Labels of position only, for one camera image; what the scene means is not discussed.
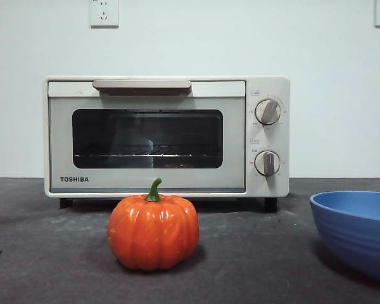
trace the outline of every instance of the oven foot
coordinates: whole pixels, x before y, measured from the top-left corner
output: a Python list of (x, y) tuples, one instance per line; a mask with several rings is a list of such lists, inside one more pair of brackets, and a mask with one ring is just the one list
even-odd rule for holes
[(277, 212), (277, 198), (265, 198), (265, 211)]
[(73, 199), (71, 198), (60, 198), (59, 199), (60, 209), (68, 208), (73, 205)]

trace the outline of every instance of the oven door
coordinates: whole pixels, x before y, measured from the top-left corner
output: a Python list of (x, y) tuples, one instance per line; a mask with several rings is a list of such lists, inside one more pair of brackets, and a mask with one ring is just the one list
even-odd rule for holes
[(244, 82), (95, 83), (49, 83), (51, 193), (244, 192)]

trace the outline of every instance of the oven door handle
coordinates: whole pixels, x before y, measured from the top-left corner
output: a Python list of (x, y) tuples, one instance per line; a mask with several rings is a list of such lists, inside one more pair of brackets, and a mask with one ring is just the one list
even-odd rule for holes
[(191, 92), (189, 80), (95, 80), (93, 87), (112, 96), (178, 96)]

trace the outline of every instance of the orange pumpkin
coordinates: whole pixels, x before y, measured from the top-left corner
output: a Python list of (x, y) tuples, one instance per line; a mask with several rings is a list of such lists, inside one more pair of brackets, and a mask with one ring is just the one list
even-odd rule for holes
[(148, 195), (124, 198), (108, 223), (113, 254), (130, 269), (169, 269), (191, 256), (198, 244), (198, 216), (180, 196), (159, 195), (161, 179)]

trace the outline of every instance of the toshiba logo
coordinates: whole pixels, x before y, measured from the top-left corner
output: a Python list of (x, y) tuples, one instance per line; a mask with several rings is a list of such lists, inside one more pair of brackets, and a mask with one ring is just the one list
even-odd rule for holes
[(88, 182), (88, 177), (61, 177), (61, 182)]

